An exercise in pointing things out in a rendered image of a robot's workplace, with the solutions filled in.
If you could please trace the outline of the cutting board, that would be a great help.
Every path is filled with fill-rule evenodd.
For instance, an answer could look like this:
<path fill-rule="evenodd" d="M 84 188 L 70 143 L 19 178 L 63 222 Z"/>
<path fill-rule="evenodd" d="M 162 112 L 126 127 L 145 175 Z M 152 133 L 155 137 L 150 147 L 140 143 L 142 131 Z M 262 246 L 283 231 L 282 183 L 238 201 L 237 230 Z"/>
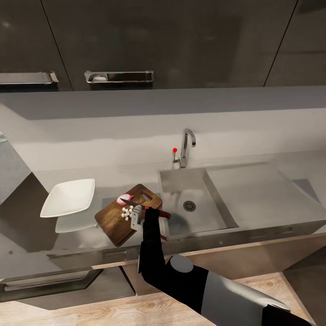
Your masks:
<path fill-rule="evenodd" d="M 152 200 L 148 201 L 141 193 L 145 193 Z M 126 194 L 132 196 L 130 201 L 143 206 L 149 206 L 150 208 L 159 209 L 163 204 L 161 198 L 141 184 L 137 184 L 134 188 L 126 192 Z M 134 229 L 131 228 L 131 215 L 127 214 L 127 211 L 130 211 L 131 208 L 129 204 L 122 206 L 114 200 L 94 216 L 97 223 L 115 245 L 121 244 L 134 232 Z M 145 219 L 145 213 L 145 210 L 141 210 L 140 221 Z M 127 214 L 129 220 L 126 220 L 126 216 L 122 217 L 122 214 Z"/>

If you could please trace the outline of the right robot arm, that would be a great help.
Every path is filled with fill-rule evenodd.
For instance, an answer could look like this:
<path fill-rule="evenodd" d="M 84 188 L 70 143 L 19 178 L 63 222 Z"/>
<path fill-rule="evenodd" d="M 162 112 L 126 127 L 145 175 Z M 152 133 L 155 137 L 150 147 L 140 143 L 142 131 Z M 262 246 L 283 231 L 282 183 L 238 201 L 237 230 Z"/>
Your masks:
<path fill-rule="evenodd" d="M 291 313 L 283 302 L 247 285 L 193 265 L 175 255 L 165 264 L 159 209 L 142 206 L 131 211 L 131 228 L 143 232 L 138 273 L 144 280 L 186 304 L 217 326 L 317 326 Z"/>

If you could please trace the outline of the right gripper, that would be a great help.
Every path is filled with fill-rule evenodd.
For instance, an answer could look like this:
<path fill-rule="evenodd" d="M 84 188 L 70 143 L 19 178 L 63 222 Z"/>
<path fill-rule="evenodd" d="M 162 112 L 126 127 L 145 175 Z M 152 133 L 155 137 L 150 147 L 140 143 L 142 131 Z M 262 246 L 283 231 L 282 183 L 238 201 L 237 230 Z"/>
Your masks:
<path fill-rule="evenodd" d="M 143 223 L 143 235 L 150 231 L 160 233 L 159 227 L 159 209 L 149 208 L 145 210 L 145 220 Z"/>

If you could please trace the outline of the parer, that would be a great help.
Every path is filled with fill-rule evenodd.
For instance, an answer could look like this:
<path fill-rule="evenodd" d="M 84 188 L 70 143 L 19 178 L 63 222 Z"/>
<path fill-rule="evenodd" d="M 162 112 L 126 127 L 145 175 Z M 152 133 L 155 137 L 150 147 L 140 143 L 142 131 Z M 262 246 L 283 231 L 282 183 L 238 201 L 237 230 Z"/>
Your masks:
<path fill-rule="evenodd" d="M 122 201 L 124 201 L 125 203 L 131 205 L 131 207 L 136 207 L 138 205 L 138 203 L 135 203 L 133 201 L 128 201 L 126 199 L 122 199 Z M 150 207 L 149 206 L 142 206 L 142 210 L 146 210 L 146 209 L 149 209 Z M 171 214 L 170 213 L 167 213 L 167 212 L 164 212 L 164 211 L 161 211 L 159 210 L 160 214 L 159 214 L 159 217 L 163 217 L 163 218 L 167 218 L 168 220 L 171 218 Z"/>

